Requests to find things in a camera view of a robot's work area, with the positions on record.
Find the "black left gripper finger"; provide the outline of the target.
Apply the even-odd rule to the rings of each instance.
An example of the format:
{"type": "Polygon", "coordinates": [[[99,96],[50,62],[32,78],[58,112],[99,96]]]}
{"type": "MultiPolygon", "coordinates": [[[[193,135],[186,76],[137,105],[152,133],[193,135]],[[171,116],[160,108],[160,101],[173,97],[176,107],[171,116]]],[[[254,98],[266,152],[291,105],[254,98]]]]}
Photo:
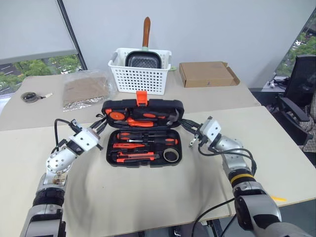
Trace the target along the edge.
{"type": "Polygon", "coordinates": [[[99,127],[97,127],[96,129],[96,133],[99,135],[101,132],[104,131],[104,129],[106,128],[108,122],[107,120],[105,120],[99,127]]]}
{"type": "Polygon", "coordinates": [[[105,121],[105,117],[102,117],[100,120],[94,122],[90,128],[91,129],[97,129],[97,127],[99,127],[103,122],[105,121]]]}

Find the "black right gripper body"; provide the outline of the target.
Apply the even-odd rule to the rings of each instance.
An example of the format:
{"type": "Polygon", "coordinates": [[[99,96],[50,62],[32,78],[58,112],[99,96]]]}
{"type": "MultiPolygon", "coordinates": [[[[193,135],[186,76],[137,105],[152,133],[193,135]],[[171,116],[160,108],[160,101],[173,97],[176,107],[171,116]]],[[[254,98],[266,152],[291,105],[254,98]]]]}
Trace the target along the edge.
{"type": "Polygon", "coordinates": [[[194,135],[194,138],[189,142],[189,148],[192,148],[195,142],[198,142],[201,146],[209,141],[209,137],[207,135],[208,129],[206,127],[199,128],[197,133],[194,135]]]}

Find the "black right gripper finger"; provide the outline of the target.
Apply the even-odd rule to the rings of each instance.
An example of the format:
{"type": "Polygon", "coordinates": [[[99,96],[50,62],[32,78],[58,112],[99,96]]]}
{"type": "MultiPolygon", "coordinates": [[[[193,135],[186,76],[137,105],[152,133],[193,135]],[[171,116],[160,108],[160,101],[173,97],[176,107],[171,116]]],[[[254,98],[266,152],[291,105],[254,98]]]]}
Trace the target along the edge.
{"type": "Polygon", "coordinates": [[[195,135],[198,132],[199,125],[194,125],[194,124],[184,124],[184,129],[188,131],[189,133],[195,135]]]}
{"type": "Polygon", "coordinates": [[[189,119],[181,119],[181,124],[184,125],[185,127],[189,127],[189,128],[192,128],[192,127],[195,127],[195,128],[198,128],[199,127],[199,124],[196,123],[195,121],[192,121],[192,120],[189,120],[189,119]]]}

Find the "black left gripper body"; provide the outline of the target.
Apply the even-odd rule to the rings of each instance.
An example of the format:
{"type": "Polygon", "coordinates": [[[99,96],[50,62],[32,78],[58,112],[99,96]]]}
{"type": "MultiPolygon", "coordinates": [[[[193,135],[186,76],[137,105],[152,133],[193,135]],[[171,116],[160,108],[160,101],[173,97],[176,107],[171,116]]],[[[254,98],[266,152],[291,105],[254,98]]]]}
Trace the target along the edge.
{"type": "Polygon", "coordinates": [[[100,151],[103,150],[103,147],[100,145],[100,135],[97,133],[97,130],[93,128],[92,126],[89,127],[89,133],[90,133],[90,147],[96,147],[100,151]]]}

